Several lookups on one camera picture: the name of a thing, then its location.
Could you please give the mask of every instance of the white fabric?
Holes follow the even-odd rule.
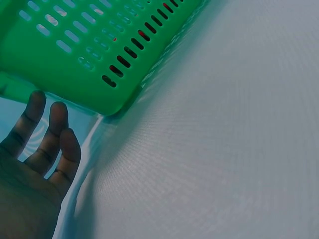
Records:
[[[162,64],[61,238],[317,239],[319,1],[212,0]]]

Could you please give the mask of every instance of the white sheet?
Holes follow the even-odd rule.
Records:
[[[105,132],[60,238],[317,239],[318,12],[210,1]]]

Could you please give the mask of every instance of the green plastic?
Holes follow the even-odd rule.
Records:
[[[37,88],[115,114],[201,2],[0,0],[0,96]]]

